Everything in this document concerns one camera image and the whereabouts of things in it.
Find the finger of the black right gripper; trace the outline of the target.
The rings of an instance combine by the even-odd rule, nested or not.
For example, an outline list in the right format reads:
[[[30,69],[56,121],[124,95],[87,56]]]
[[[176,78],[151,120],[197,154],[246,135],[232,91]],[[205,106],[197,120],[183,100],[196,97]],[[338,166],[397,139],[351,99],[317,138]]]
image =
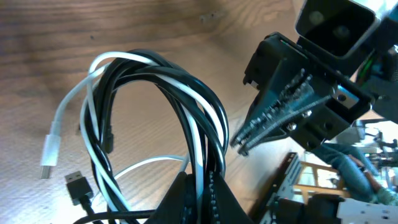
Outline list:
[[[257,146],[286,138],[298,126],[301,114],[310,110],[306,101],[314,96],[313,76],[301,70],[280,93],[261,90],[241,127],[231,138],[232,146]]]
[[[238,129],[238,153],[246,156],[252,148],[264,142],[289,137],[304,120],[303,114],[324,105],[330,98],[330,95],[306,95],[277,100],[268,107],[259,103]]]

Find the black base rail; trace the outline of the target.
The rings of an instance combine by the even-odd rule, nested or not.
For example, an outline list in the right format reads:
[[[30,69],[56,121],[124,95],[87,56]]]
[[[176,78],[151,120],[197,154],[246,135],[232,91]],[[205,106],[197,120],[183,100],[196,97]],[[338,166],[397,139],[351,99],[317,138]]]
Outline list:
[[[254,223],[270,223],[269,207],[276,197],[293,199],[294,184],[298,178],[302,165],[299,154],[288,153],[274,177],[270,186],[266,187],[249,211],[249,217]]]

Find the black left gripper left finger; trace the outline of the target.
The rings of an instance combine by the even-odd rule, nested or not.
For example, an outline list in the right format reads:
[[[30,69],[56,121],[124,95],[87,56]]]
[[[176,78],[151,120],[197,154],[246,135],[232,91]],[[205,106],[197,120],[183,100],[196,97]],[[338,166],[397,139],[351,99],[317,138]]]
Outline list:
[[[196,192],[194,176],[180,172],[165,197],[145,224],[196,223]]]

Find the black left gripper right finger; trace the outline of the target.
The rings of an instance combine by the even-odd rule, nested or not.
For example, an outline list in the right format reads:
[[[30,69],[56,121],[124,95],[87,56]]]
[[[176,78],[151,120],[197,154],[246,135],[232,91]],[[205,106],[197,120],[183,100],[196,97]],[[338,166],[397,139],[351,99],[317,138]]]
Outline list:
[[[205,224],[253,224],[219,173],[209,171],[203,193]]]

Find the seated person in background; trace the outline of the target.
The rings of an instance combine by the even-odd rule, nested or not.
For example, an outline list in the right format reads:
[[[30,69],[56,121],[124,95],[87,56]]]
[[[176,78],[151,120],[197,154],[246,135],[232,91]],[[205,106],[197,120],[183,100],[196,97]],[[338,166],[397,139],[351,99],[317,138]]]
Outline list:
[[[383,205],[397,205],[397,193],[379,182],[379,172],[357,147],[323,143],[312,150],[312,154],[339,172],[353,199]]]

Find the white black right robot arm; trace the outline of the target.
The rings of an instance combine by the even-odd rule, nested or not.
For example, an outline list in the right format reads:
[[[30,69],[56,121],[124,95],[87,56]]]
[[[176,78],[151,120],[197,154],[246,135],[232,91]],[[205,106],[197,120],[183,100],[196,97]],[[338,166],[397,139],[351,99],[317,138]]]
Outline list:
[[[385,17],[350,57],[322,53],[304,38],[267,35],[243,82],[258,94],[230,144],[246,156],[256,146],[292,138],[312,151],[369,110],[397,121],[397,13]]]

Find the wooden chair in background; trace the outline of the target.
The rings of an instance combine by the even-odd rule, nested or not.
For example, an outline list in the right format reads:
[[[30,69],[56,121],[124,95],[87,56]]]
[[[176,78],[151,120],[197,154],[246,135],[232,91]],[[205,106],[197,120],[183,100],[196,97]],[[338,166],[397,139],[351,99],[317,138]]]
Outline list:
[[[304,161],[300,165],[301,170],[293,184],[293,189],[295,194],[302,197],[303,203],[308,203],[315,194],[351,197],[343,178],[336,169]]]

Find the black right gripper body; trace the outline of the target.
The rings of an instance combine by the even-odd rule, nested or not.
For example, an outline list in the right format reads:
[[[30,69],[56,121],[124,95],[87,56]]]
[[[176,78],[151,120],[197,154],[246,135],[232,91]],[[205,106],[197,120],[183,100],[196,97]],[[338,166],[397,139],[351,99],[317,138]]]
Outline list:
[[[301,70],[313,76],[310,85],[314,95],[331,96],[324,105],[303,114],[304,120],[288,137],[305,150],[312,151],[368,112],[373,97],[340,71],[278,32],[260,42],[246,68],[243,82],[254,85],[259,92],[272,89],[280,93]]]

